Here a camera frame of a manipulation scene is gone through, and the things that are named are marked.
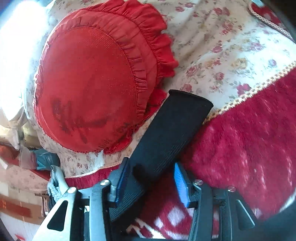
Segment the black knit pants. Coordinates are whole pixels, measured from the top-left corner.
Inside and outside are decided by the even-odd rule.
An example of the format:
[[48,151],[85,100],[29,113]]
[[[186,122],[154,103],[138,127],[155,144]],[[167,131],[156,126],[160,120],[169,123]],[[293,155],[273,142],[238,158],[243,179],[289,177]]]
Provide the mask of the black knit pants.
[[115,222],[133,209],[137,201],[176,160],[204,122],[213,103],[203,97],[170,90],[158,113],[137,144],[128,163],[127,185],[119,186],[121,199],[109,210]]

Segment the grey folded cloth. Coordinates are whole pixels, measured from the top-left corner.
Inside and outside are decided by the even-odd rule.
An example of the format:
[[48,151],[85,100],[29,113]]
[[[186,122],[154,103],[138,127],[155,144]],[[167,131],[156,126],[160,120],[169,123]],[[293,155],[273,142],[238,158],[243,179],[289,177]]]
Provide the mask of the grey folded cloth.
[[50,180],[47,185],[48,194],[57,202],[69,189],[64,173],[58,166],[51,165]]

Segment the teal box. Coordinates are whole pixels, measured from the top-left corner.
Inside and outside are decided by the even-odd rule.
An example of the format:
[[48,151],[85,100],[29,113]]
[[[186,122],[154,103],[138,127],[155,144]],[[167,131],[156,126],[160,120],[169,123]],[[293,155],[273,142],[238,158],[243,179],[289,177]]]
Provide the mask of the teal box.
[[60,159],[57,154],[46,151],[45,149],[38,149],[33,151],[36,157],[38,171],[50,171],[51,166],[60,166]]

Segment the red and white plush blanket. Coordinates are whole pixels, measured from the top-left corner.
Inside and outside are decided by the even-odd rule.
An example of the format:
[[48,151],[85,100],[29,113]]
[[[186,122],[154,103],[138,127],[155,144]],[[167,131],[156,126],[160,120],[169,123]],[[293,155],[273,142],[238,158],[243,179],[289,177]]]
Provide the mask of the red and white plush blanket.
[[[269,27],[273,13],[258,17]],[[281,27],[271,27],[281,33]],[[221,109],[184,150],[186,168],[211,186],[236,187],[266,219],[295,199],[295,61]]]

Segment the red heart-shaped ruffled pillow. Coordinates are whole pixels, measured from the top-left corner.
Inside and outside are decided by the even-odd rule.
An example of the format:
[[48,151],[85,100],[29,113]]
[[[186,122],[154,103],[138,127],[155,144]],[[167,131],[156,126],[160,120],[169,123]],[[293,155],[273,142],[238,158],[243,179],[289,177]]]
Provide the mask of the red heart-shaped ruffled pillow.
[[36,74],[34,114],[43,132],[78,153],[128,146],[160,108],[161,82],[178,66],[166,27],[138,1],[106,1],[63,18]]

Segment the floral beige pillow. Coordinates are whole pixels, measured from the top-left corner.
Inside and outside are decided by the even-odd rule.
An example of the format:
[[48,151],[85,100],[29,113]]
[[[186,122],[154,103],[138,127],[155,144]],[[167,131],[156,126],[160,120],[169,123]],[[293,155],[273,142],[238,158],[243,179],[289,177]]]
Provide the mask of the floral beige pillow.
[[[93,173],[103,166],[115,166],[130,157],[154,118],[133,134],[132,142],[121,152],[76,154],[50,138],[37,127],[33,112],[34,75],[49,33],[62,18],[77,9],[104,1],[54,1],[48,10],[49,30],[37,44],[37,56],[30,64],[31,77],[23,94],[27,118],[41,146],[57,153],[66,177]],[[179,66],[175,76],[164,81],[164,90],[179,89],[210,100],[211,113],[262,85],[268,78],[295,61],[295,42],[257,20],[249,12],[251,1],[139,1],[153,5],[167,23],[172,51]]]

